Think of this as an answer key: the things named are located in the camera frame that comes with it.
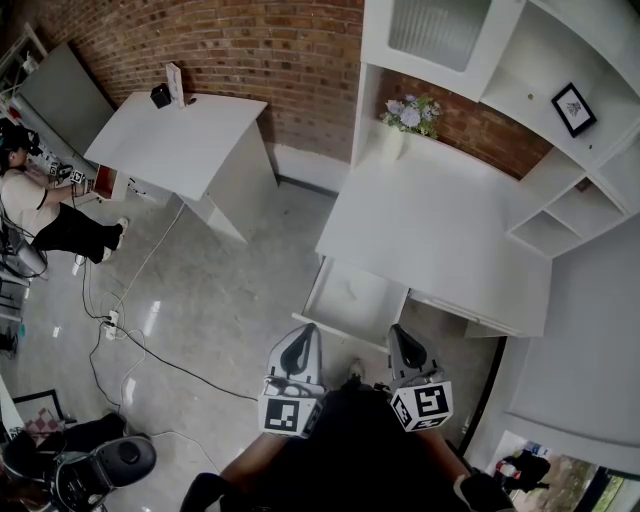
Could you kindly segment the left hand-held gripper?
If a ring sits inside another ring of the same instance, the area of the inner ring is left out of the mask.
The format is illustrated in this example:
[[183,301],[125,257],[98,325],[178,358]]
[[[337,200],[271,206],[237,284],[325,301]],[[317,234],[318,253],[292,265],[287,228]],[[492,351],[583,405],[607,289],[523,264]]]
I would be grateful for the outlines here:
[[271,350],[265,387],[258,397],[263,433],[307,439],[322,413],[321,336],[313,323],[288,333]]

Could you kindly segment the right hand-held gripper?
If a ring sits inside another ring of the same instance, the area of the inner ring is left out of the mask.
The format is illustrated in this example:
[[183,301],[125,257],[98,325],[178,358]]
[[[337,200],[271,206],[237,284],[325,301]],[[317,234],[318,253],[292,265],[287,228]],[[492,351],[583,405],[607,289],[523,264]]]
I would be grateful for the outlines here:
[[452,384],[444,379],[435,346],[393,324],[388,332],[390,406],[405,432],[433,429],[453,415]]

